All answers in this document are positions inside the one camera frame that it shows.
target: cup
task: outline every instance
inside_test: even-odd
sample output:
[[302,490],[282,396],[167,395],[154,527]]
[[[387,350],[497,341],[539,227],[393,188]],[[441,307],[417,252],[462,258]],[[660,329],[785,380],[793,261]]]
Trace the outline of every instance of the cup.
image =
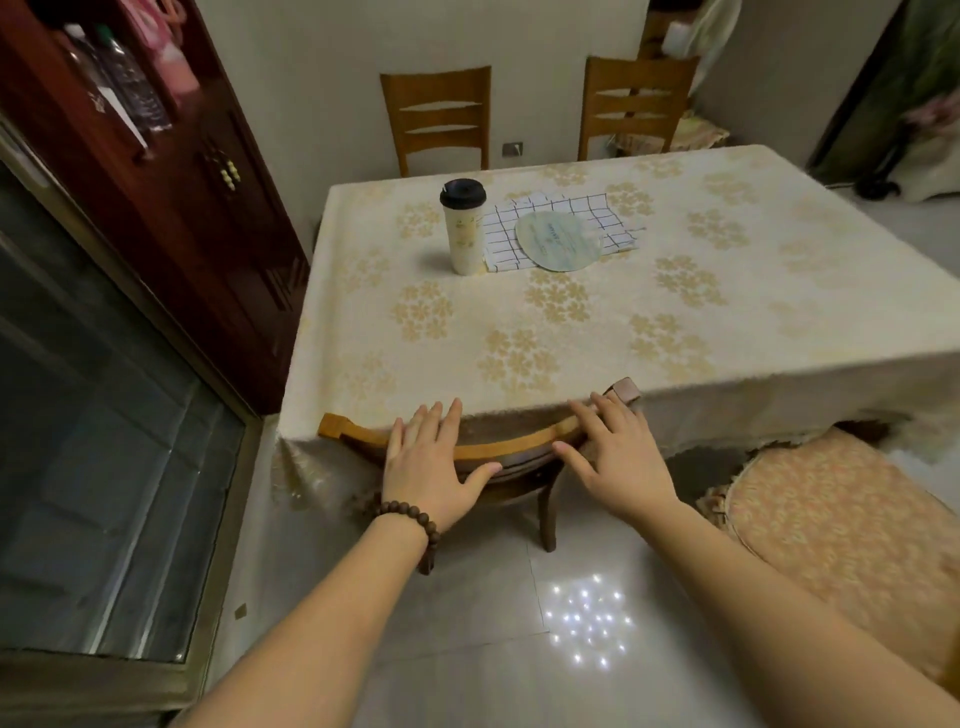
[[487,190],[477,180],[451,180],[440,193],[446,217],[450,262],[461,276],[487,272],[484,257],[483,212]]

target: water bottle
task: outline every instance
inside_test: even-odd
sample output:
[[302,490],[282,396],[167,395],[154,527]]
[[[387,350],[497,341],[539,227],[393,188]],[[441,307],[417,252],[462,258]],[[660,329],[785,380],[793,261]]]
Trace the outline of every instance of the water bottle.
[[156,95],[133,54],[113,37],[106,25],[97,25],[97,35],[104,45],[100,58],[114,84],[130,102],[132,113],[151,132],[170,129],[170,117],[167,116],[163,102]]

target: chair seat cushion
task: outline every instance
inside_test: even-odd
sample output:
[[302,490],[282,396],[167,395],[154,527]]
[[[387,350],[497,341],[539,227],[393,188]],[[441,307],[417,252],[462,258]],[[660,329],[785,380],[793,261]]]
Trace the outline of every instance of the chair seat cushion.
[[960,520],[882,452],[832,429],[765,450],[711,495],[709,510],[739,543],[928,677],[948,679]]

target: door frame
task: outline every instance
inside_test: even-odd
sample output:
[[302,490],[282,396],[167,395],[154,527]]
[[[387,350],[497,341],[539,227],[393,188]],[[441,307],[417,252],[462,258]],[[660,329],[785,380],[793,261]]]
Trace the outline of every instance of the door frame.
[[204,690],[263,421],[96,231],[2,112],[0,162],[10,167],[20,182],[245,426],[183,662],[158,663],[90,654],[0,649],[0,717],[157,713],[185,708],[196,702]]

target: tablecloth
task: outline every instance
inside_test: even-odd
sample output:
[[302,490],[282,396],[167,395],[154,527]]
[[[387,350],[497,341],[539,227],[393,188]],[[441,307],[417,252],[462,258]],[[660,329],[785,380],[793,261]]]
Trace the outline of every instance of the tablecloth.
[[637,249],[584,270],[463,278],[438,196],[456,175],[331,188],[280,412],[275,484],[336,512],[377,473],[315,433],[422,402],[540,411],[630,376],[664,452],[960,420],[960,281],[761,146],[468,173],[489,204],[606,192]]

